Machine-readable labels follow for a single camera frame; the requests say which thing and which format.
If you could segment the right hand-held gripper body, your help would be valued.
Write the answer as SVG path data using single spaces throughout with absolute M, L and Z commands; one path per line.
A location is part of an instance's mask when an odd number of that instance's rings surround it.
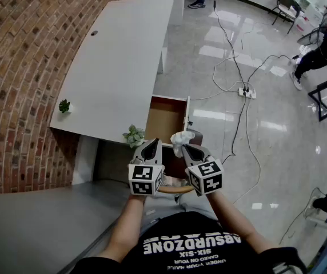
M 196 144 L 184 144 L 183 146 L 194 146 L 201 149 L 204 153 L 203 159 L 184 159 L 186 164 L 185 172 L 189 177 L 190 185 L 194 187 L 197 195 L 207 195 L 221 189 L 224 176 L 222 162 L 214 158 L 205 147 Z

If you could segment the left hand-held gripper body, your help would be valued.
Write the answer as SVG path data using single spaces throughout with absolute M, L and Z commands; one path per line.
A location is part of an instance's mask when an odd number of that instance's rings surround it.
M 155 195 L 163 181 L 162 141 L 160 140 L 160 150 L 156 157 L 142 156 L 144 144 L 137 147 L 133 159 L 128 165 L 128 180 L 132 195 Z

